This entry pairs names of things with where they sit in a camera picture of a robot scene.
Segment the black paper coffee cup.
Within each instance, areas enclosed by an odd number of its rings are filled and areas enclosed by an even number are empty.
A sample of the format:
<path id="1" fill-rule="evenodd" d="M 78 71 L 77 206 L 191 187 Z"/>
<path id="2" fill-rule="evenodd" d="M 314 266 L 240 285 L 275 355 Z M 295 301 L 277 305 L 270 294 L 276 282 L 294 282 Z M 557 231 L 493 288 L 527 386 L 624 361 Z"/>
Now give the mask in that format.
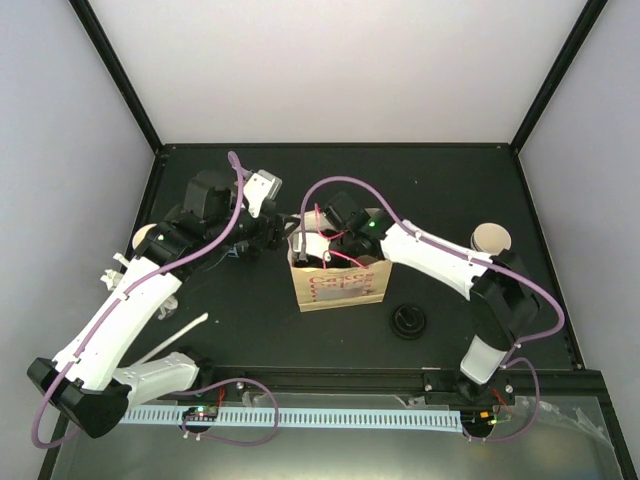
<path id="1" fill-rule="evenodd" d="M 299 256 L 295 266 L 297 268 L 326 269 L 331 261 L 331 254 L 325 251 L 318 256 L 307 253 L 305 258 Z"/>

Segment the cake print paper bag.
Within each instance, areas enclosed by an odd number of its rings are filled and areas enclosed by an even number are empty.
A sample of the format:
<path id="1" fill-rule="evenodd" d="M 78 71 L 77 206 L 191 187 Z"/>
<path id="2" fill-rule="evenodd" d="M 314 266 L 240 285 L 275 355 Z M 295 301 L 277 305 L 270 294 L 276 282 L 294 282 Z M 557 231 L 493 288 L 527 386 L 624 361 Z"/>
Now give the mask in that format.
<path id="1" fill-rule="evenodd" d="M 337 238 L 337 232 L 318 209 L 307 211 L 304 222 L 305 234 L 317 232 L 329 240 Z M 383 301 L 392 271 L 390 261 L 368 257 L 353 259 L 330 246 L 331 261 L 326 269 L 297 268 L 291 246 L 292 234 L 288 239 L 287 261 L 301 312 Z"/>

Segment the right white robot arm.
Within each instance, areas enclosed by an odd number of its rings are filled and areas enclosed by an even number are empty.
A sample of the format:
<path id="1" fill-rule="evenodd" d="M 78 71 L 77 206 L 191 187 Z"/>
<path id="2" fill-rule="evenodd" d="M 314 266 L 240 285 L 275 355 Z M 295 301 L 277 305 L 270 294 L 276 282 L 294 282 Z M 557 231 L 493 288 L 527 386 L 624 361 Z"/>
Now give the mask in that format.
<path id="1" fill-rule="evenodd" d="M 477 252 L 429 234 L 408 220 L 397 222 L 381 208 L 367 212 L 346 193 L 318 211 L 337 237 L 321 255 L 355 263 L 362 258 L 410 267 L 450 287 L 471 304 L 474 336 L 452 389 L 462 402 L 479 402 L 509 350 L 540 310 L 539 295 L 513 278 L 526 269 L 508 249 Z"/>

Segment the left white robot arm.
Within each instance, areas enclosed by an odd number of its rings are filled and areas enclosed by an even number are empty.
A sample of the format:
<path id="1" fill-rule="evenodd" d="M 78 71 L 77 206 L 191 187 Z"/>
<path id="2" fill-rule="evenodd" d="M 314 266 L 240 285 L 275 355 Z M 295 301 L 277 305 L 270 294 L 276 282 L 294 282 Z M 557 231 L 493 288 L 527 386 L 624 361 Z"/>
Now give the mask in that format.
<path id="1" fill-rule="evenodd" d="M 165 357 L 150 353 L 129 366 L 120 362 L 152 317 L 176 309 L 175 293 L 209 256 L 256 256 L 285 242 L 299 221 L 277 211 L 281 185 L 265 170 L 237 179 L 214 171 L 192 178 L 182 203 L 136 233 L 125 273 L 103 275 L 111 294 L 82 332 L 53 359 L 30 365 L 28 377 L 50 404 L 99 438 L 150 400 L 178 391 L 207 397 L 213 366 L 190 347 Z"/>

